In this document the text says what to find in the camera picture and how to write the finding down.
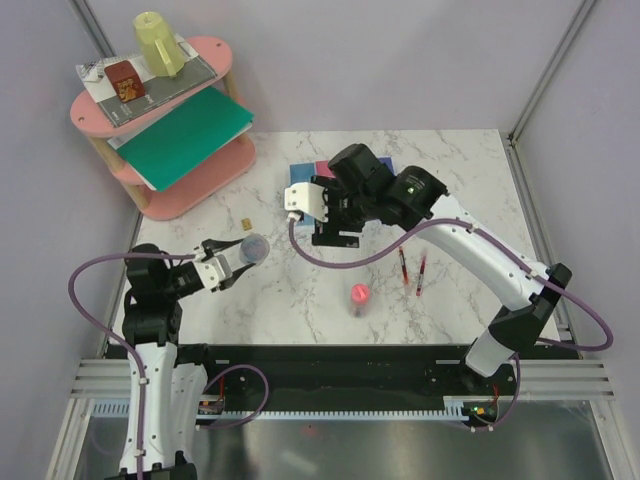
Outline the clear paper clip jar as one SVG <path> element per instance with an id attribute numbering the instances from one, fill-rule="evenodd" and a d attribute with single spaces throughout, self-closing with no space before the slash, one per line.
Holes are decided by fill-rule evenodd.
<path id="1" fill-rule="evenodd" d="M 246 236 L 240 243 L 240 260 L 244 264 L 259 265 L 268 257 L 269 252 L 268 240 L 257 233 Z"/>

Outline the pink lid clear jar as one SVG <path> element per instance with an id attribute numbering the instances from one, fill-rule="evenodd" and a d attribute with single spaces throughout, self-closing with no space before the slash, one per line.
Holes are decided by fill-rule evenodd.
<path id="1" fill-rule="evenodd" d="M 354 317 L 364 316 L 371 300 L 370 288 L 362 283 L 355 284 L 350 290 L 350 311 Z"/>

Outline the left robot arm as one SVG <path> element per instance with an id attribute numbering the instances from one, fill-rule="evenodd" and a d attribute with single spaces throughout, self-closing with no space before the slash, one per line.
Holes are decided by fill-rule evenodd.
<path id="1" fill-rule="evenodd" d="M 269 254 L 268 241 L 250 234 L 207 239 L 190 255 L 170 255 L 151 243 L 125 257 L 130 288 L 122 332 L 128 352 L 130 402 L 119 479 L 194 479 L 192 444 L 200 397 L 219 382 L 204 359 L 179 357 L 180 300 L 202 290 L 230 288 Z"/>

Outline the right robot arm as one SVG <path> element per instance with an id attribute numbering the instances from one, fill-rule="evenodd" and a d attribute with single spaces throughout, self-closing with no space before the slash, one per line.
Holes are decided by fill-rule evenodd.
<path id="1" fill-rule="evenodd" d="M 355 248 L 365 223 L 414 231 L 481 280 L 501 308 L 467 350 L 458 381 L 467 392 L 483 392 L 498 368 L 533 346 L 572 278 L 561 263 L 547 266 L 518 251 L 499 248 L 483 225 L 425 169 L 393 173 L 364 144 L 352 144 L 328 163 L 331 177 L 314 175 L 304 187 L 306 213 L 315 221 L 316 246 Z"/>

